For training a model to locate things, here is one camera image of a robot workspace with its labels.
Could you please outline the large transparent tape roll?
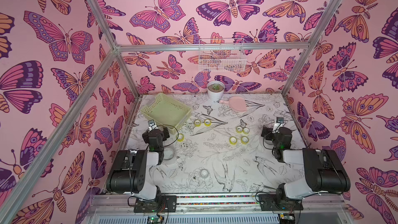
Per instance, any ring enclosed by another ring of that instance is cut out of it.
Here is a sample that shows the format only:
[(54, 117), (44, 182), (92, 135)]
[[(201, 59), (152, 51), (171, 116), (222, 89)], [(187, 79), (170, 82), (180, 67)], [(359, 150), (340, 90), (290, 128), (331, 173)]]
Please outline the large transparent tape roll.
[(164, 149), (163, 164), (170, 165), (177, 161), (177, 151), (175, 147), (168, 146)]

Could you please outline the pale green storage basket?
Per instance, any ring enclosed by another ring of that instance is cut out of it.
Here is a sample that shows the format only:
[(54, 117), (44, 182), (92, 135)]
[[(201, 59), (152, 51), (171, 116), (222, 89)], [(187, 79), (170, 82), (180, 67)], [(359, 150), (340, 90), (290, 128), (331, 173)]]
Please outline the pale green storage basket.
[(147, 120), (154, 120), (160, 126), (171, 127), (173, 134), (182, 131), (192, 112), (193, 107), (179, 101), (175, 96), (164, 93), (144, 95), (140, 106), (140, 113)]

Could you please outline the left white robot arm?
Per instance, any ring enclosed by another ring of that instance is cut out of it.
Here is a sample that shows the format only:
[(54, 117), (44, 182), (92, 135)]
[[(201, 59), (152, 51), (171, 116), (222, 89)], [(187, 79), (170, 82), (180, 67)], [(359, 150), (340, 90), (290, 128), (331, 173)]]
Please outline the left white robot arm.
[(120, 150), (106, 180), (106, 190), (116, 194), (130, 194), (142, 201), (155, 201), (160, 190), (150, 178), (150, 169), (162, 164), (164, 142), (170, 138), (169, 125), (148, 121), (148, 129), (142, 135), (146, 149)]

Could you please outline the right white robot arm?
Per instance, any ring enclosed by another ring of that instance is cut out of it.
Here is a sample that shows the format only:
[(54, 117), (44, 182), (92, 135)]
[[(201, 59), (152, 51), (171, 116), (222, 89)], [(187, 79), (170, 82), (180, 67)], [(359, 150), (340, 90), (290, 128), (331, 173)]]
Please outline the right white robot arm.
[(351, 181), (337, 153), (332, 149), (292, 149), (293, 132), (283, 123), (282, 118), (277, 118), (274, 127), (264, 126), (261, 132), (263, 143), (273, 145), (271, 151), (278, 162), (303, 166), (304, 177), (280, 184), (276, 189), (276, 199), (297, 202), (319, 193), (347, 193)]

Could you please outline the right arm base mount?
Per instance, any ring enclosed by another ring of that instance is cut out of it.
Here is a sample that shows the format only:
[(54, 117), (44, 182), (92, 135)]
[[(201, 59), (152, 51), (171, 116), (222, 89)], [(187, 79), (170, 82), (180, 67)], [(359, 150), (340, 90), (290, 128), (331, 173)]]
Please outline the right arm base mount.
[(257, 201), (260, 204), (261, 211), (302, 211), (301, 200), (292, 200), (276, 194), (259, 194)]

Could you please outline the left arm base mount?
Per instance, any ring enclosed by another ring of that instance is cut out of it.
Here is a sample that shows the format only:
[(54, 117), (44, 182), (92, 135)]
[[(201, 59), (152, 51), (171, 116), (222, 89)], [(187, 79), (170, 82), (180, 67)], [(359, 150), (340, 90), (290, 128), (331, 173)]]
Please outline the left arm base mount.
[(177, 207), (177, 196), (160, 195), (154, 200), (136, 200), (135, 213), (174, 213)]

